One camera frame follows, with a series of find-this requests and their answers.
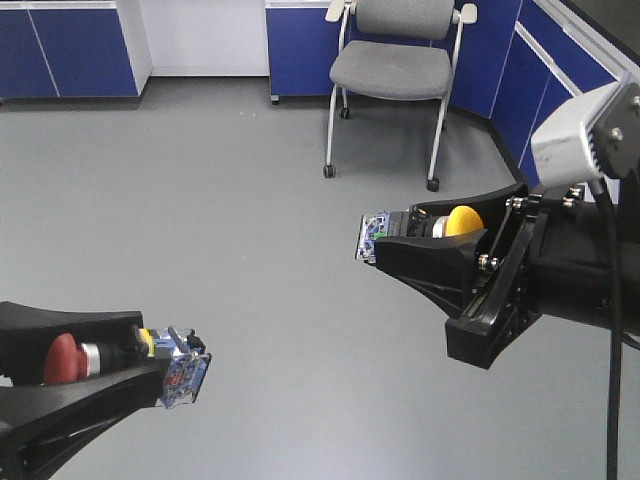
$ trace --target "cabinet door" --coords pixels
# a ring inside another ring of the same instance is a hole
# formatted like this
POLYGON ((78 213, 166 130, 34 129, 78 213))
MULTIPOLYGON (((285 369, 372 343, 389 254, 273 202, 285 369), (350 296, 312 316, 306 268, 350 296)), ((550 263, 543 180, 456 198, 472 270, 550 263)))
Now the cabinet door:
POLYGON ((0 10, 0 97, 55 97, 26 10, 0 10))
POLYGON ((138 95, 116 9, 31 15, 61 96, 138 95))
POLYGON ((272 95, 324 95, 338 55, 340 23, 324 20, 326 8, 268 8, 272 95))
POLYGON ((518 164, 550 77, 547 66, 514 35, 491 120, 518 164))

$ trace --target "metal screw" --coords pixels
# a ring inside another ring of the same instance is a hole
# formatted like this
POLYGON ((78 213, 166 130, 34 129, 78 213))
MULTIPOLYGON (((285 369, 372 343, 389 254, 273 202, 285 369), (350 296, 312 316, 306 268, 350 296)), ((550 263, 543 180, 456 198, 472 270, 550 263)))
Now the metal screw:
POLYGON ((520 210, 524 205, 524 200, 525 199, 522 197, 507 198, 507 201, 505 202, 505 206, 507 208, 512 207, 514 210, 520 210))
POLYGON ((571 187, 569 188, 568 196, 571 198, 575 198, 576 200, 584 200, 584 188, 571 187))
POLYGON ((620 128, 615 127, 609 130, 609 140, 615 143, 620 143, 624 140, 624 135, 622 135, 622 130, 620 128))
POLYGON ((500 260, 483 253, 478 257, 478 268, 483 272, 495 272, 500 266, 500 260))
POLYGON ((576 199, 575 198, 569 198, 569 197, 564 197, 562 199, 562 206, 564 208, 575 208, 576 207, 576 199))

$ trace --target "blue cabinet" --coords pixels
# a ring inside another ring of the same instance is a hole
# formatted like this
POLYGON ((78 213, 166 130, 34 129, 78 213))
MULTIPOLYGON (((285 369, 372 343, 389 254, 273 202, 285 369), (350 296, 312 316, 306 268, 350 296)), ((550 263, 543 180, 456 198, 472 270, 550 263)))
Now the blue cabinet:
POLYGON ((139 95, 151 58, 137 2, 121 3, 0 1, 0 97, 139 95))
POLYGON ((29 12, 0 11, 0 97, 55 95, 29 12))
POLYGON ((326 13, 327 6, 267 8, 272 96, 331 93, 340 24, 325 22, 326 13))
POLYGON ((138 95, 116 10, 31 15, 60 96, 138 95))

